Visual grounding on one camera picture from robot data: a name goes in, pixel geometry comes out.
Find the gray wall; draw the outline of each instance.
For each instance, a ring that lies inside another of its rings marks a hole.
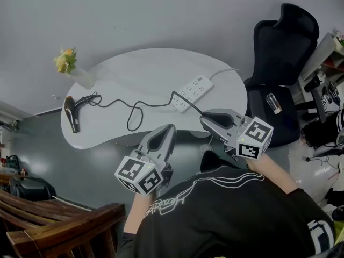
[[[53,66],[60,47],[76,46],[85,69],[135,49],[188,49],[250,77],[253,28],[283,2],[310,11],[321,38],[344,31],[344,0],[0,0],[0,100],[32,114],[60,107],[72,85]]]

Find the hair dryer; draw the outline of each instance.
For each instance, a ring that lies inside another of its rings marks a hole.
[[[64,100],[64,111],[69,120],[73,133],[77,133],[80,131],[79,116],[78,116],[80,107],[96,97],[101,97],[101,96],[91,95],[87,97],[82,97],[77,102],[75,102],[74,99],[69,96],[69,97],[66,97],[66,99]]]

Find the wooden bench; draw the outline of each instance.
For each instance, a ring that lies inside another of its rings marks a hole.
[[[85,211],[58,200],[30,202],[0,191],[0,256],[114,257],[114,228],[124,216],[123,204]]]

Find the flower vase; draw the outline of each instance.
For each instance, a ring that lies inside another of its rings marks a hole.
[[[84,87],[86,90],[91,89],[96,82],[95,76],[79,67],[72,70],[70,76],[77,84]]]

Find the white power strip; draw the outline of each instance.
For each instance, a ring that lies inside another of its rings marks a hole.
[[[195,104],[196,101],[203,97],[213,87],[214,84],[208,78],[204,75],[200,75],[180,89],[178,93],[192,104]],[[172,99],[172,105],[174,109],[177,109],[180,113],[185,112],[189,107],[191,107],[191,105],[176,95],[174,95]]]

